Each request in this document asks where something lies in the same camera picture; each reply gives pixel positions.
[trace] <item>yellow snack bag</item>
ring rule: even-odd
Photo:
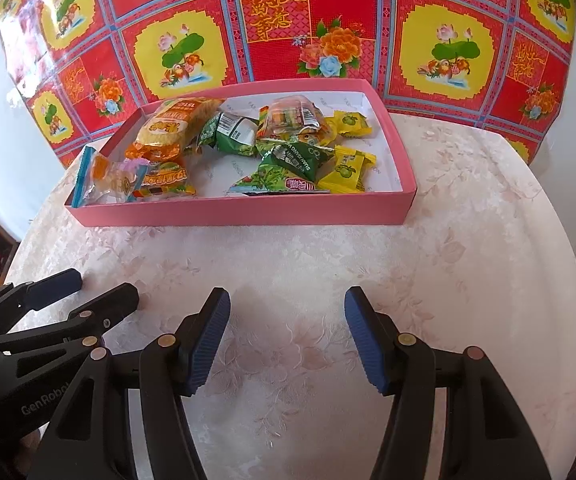
[[[224,99],[206,97],[166,101],[140,128],[135,143],[146,146],[179,144],[183,150],[223,102]]]
[[[372,153],[335,146],[335,169],[319,179],[317,188],[331,193],[363,193],[363,172],[376,163],[377,157]]]
[[[359,112],[335,110],[333,120],[337,133],[345,137],[363,137],[372,133],[368,121]]]

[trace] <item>snack package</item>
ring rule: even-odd
[[[332,193],[363,193],[362,176],[376,163],[377,157],[372,153],[335,146],[335,169],[319,179],[317,188]]]
[[[359,112],[343,112],[335,110],[332,123],[338,134],[345,137],[363,137],[372,133],[366,117]]]
[[[146,166],[124,168],[86,146],[72,195],[72,207],[90,204],[119,204],[133,200],[132,192],[142,184]]]
[[[260,139],[257,149],[262,155],[257,171],[233,184],[229,192],[247,195],[327,192],[318,191],[314,181],[317,169],[332,156],[331,148]]]
[[[336,134],[321,111],[301,95],[276,99],[259,111],[257,137],[327,146]]]
[[[203,127],[197,146],[206,144],[224,153],[255,156],[257,121],[229,112],[217,112]]]
[[[126,149],[126,158],[147,160],[148,162],[166,162],[178,158],[180,152],[181,148],[177,143],[167,146],[149,146],[148,144],[133,142]]]
[[[182,97],[164,102],[140,128],[136,144],[185,148],[224,99]]]
[[[148,166],[142,184],[132,192],[136,198],[152,200],[168,196],[194,195],[196,190],[188,182],[188,172],[181,158],[176,162],[156,162]]]

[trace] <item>round table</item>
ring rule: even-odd
[[[139,309],[105,340],[114,353],[132,351],[174,331],[222,286],[230,322],[206,385],[184,400],[207,477],[367,479],[392,398],[367,381],[344,319],[344,293],[361,285],[377,310],[430,346],[481,346],[553,478],[564,479],[576,453],[576,262],[561,223],[501,136],[392,119],[418,184],[402,226],[85,228],[63,206],[74,163],[8,278],[75,267],[84,287],[18,328],[63,320],[130,282]],[[428,479],[438,475],[446,407],[437,402],[435,411]]]

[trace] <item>yellow candy wrapper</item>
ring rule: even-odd
[[[345,137],[363,137],[372,133],[366,118],[359,112],[343,112],[335,110],[332,122],[339,135]]]
[[[331,193],[363,193],[366,189],[362,175],[376,163],[377,157],[372,153],[335,146],[335,169],[319,179],[317,188]]]

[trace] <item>barcode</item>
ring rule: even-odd
[[[239,118],[236,115],[222,112],[222,116],[219,118],[217,129],[222,134],[229,135],[235,126],[237,126],[238,119]]]
[[[308,108],[302,107],[302,117],[303,117],[303,125],[304,126],[315,126],[319,127],[319,121],[313,115],[313,113],[308,110]]]

